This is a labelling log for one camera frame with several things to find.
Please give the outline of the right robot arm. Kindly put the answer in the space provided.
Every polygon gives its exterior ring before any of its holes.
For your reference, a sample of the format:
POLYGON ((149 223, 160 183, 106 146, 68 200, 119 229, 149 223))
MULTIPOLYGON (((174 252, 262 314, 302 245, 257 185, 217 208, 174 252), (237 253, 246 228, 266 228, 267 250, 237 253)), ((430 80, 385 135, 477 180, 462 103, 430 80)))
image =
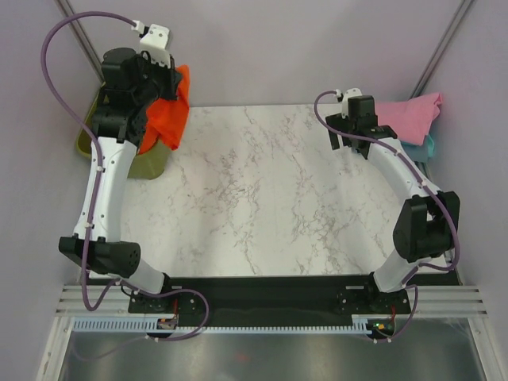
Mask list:
POLYGON ((338 114, 318 120, 329 131, 332 149, 347 147, 360 154, 383 175, 402 203, 392 234, 394 251, 371 277, 373 287, 363 294, 364 305, 382 312, 421 267, 453 270, 460 258, 458 222, 460 199, 443 192, 406 154, 396 132, 381 125, 375 99, 357 88, 332 93, 338 114))

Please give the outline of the orange t shirt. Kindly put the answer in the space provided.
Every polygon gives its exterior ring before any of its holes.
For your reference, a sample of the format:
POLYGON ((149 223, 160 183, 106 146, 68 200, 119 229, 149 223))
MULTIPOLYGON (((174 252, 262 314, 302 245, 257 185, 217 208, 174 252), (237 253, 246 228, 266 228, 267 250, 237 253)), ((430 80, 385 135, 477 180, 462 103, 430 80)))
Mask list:
POLYGON ((172 151, 180 145, 190 113, 191 76, 187 65, 178 66, 176 71, 183 76, 177 87, 177 99, 158 99, 148 108, 148 122, 139 154, 150 151, 158 141, 172 151))

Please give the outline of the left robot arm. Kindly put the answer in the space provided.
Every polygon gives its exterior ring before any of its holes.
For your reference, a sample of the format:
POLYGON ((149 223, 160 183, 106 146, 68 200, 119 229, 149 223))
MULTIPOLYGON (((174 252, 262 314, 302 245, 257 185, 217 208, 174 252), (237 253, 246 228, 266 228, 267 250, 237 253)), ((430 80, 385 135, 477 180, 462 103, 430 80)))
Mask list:
POLYGON ((102 61, 104 84, 90 117, 91 161, 82 214, 59 250, 83 272, 121 279, 147 292, 157 312, 171 309, 165 275, 141 257, 140 245, 121 239, 121 208, 128 173, 143 140, 148 108, 174 101, 182 75, 171 54, 115 48, 102 61))

